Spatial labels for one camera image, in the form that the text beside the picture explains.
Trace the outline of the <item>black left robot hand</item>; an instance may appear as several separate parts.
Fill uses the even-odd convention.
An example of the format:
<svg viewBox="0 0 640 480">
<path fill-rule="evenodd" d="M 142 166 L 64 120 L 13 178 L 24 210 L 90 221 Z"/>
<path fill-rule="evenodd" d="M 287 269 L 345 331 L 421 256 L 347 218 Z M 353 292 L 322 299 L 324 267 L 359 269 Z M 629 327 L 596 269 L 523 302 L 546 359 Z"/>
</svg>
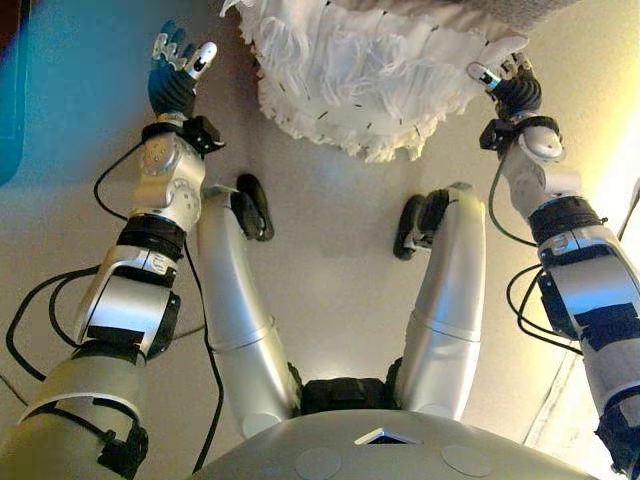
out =
<svg viewBox="0 0 640 480">
<path fill-rule="evenodd" d="M 185 39 L 185 30 L 167 20 L 153 42 L 147 92 L 156 116 L 176 114 L 191 118 L 196 87 L 217 56 L 214 42 L 195 46 L 185 44 Z"/>
</svg>

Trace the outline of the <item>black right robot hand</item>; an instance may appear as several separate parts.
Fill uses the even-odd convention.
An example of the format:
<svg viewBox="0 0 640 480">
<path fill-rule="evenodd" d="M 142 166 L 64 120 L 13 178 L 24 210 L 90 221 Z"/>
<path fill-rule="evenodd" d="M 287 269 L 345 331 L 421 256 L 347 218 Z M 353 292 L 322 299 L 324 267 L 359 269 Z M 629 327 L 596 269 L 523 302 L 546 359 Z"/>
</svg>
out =
<svg viewBox="0 0 640 480">
<path fill-rule="evenodd" d="M 466 72 L 494 101 L 501 120 L 535 113 L 541 106 L 542 87 L 524 49 L 509 53 L 497 71 L 473 61 L 467 65 Z"/>
</svg>

